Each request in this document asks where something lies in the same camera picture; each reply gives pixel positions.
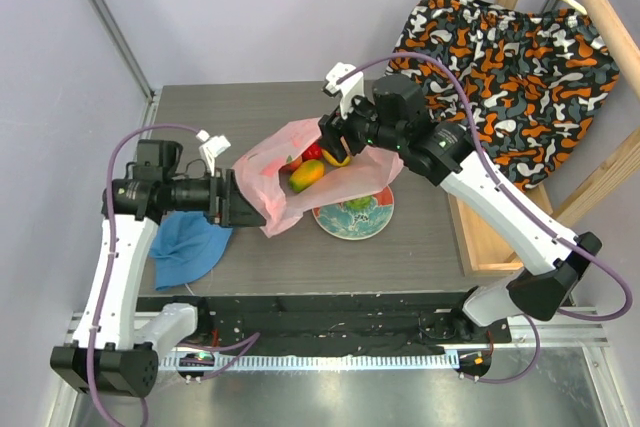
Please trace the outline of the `yellow orange fake mango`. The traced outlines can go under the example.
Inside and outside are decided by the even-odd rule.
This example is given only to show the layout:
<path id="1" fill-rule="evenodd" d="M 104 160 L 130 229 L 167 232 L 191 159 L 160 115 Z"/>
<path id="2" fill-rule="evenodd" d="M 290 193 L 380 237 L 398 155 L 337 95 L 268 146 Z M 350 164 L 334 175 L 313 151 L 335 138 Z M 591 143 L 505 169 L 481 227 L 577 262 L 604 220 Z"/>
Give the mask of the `yellow orange fake mango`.
<path id="1" fill-rule="evenodd" d="M 324 163 L 317 159 L 304 161 L 289 177 L 289 186 L 300 193 L 320 180 L 325 174 Z"/>

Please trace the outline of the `pink plastic bag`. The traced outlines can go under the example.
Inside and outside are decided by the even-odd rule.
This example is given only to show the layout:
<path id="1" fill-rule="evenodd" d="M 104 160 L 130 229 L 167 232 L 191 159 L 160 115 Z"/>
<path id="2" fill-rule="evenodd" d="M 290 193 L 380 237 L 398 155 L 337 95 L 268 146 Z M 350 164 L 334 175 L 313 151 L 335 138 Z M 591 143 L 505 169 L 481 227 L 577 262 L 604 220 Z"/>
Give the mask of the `pink plastic bag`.
<path id="1" fill-rule="evenodd" d="M 347 166 L 329 170 L 300 193 L 283 187 L 280 169 L 319 137 L 316 118 L 292 121 L 233 165 L 241 193 L 266 219 L 262 228 L 265 236 L 273 237 L 288 230 L 314 208 L 376 194 L 403 168 L 396 153 L 367 147 Z"/>

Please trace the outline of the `blue bucket hat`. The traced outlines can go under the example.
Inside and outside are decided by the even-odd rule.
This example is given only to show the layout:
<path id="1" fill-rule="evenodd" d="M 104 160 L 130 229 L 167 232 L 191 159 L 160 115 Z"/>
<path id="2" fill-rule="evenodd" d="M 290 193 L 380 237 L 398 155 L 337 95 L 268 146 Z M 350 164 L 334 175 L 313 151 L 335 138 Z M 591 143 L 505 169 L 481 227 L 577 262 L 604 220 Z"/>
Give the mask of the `blue bucket hat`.
<path id="1" fill-rule="evenodd" d="M 201 212 L 174 212 L 160 224 L 149 256 L 155 290 L 199 280 L 222 259 L 234 230 L 210 224 Z"/>

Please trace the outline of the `green fake fruit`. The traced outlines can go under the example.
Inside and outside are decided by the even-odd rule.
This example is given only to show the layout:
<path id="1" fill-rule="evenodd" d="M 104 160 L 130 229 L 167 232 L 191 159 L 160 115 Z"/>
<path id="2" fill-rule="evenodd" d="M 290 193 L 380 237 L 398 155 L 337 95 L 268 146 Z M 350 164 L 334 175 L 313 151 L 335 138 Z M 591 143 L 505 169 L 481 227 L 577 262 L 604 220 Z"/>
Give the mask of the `green fake fruit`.
<path id="1" fill-rule="evenodd" d="M 373 201 L 372 196 L 364 196 L 352 200 L 345 201 L 344 207 L 350 211 L 359 212 L 369 208 Z"/>

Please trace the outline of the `red teal floral plate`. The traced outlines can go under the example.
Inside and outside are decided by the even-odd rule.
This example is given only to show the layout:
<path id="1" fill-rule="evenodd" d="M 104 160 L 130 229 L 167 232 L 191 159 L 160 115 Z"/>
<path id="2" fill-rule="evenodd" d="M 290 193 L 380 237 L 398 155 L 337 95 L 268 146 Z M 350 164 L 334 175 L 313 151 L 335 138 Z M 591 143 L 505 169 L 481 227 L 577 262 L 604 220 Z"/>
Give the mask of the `red teal floral plate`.
<path id="1" fill-rule="evenodd" d="M 338 239 L 366 240 L 379 234 L 389 224 L 395 206 L 389 186 L 370 196 L 373 201 L 363 211 L 350 211 L 341 202 L 314 208 L 312 215 L 323 231 Z"/>

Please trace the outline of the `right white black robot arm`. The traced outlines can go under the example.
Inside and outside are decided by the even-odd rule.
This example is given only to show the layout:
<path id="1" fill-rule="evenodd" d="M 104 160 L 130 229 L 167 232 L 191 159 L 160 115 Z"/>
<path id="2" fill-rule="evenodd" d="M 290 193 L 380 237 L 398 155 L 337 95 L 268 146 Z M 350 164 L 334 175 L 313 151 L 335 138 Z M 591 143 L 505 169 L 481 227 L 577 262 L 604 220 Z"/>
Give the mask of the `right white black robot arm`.
<path id="1" fill-rule="evenodd" d="M 467 295 L 451 318 L 457 338 L 475 341 L 507 316 L 548 321 L 558 312 L 601 250 L 597 236 L 578 235 L 549 217 L 476 151 L 461 125 L 432 121 L 408 77 L 382 77 L 367 97 L 362 74 L 347 80 L 329 74 L 324 91 L 340 100 L 319 121 L 323 148 L 338 160 L 366 147 L 398 154 L 411 172 L 462 200 L 519 256 L 521 271 Z"/>

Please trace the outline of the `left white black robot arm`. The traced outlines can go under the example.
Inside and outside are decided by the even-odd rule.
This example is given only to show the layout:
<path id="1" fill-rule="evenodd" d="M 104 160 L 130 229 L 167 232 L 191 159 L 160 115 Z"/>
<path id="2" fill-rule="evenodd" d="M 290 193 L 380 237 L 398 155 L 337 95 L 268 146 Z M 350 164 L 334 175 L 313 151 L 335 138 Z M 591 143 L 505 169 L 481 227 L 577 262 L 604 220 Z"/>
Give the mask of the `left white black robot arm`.
<path id="1" fill-rule="evenodd" d="M 143 399 L 152 391 L 159 362 L 182 341 L 211 340 L 214 320 L 202 297 L 177 296 L 141 328 L 135 328 L 137 297 L 152 241 L 165 214 L 199 212 L 206 225 L 261 227 L 264 217 L 241 194 L 231 169 L 215 159 L 229 148 L 223 136 L 197 135 L 206 165 L 200 179 L 180 178 L 182 146 L 141 140 L 124 179 L 103 193 L 102 240 L 94 280 L 71 341 L 53 348 L 50 366 L 80 393 L 92 389 Z"/>

